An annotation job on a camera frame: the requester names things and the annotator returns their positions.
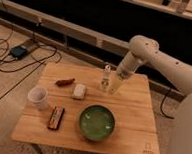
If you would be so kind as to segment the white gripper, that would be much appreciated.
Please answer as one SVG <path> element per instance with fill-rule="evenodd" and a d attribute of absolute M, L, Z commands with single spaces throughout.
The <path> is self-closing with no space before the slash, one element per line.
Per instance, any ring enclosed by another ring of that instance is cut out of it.
<path fill-rule="evenodd" d="M 136 58 L 131 52 L 127 53 L 116 68 L 117 74 L 111 78 L 108 92 L 114 94 L 123 84 L 123 80 L 129 79 L 143 64 L 143 60 Z"/>

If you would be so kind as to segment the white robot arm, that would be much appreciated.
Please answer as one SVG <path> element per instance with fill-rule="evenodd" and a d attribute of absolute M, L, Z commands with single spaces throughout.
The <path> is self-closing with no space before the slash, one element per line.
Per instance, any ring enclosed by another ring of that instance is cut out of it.
<path fill-rule="evenodd" d="M 114 94 L 125 80 L 146 63 L 159 71 L 182 94 L 192 94 L 192 66 L 161 52 L 157 41 L 142 35 L 135 35 L 129 40 L 129 52 L 116 68 L 110 94 Z"/>

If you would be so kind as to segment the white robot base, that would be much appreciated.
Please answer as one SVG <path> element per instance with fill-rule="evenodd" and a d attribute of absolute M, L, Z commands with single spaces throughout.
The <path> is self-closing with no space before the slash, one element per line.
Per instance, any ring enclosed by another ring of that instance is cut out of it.
<path fill-rule="evenodd" d="M 192 94 L 178 106 L 167 154 L 192 154 Z"/>

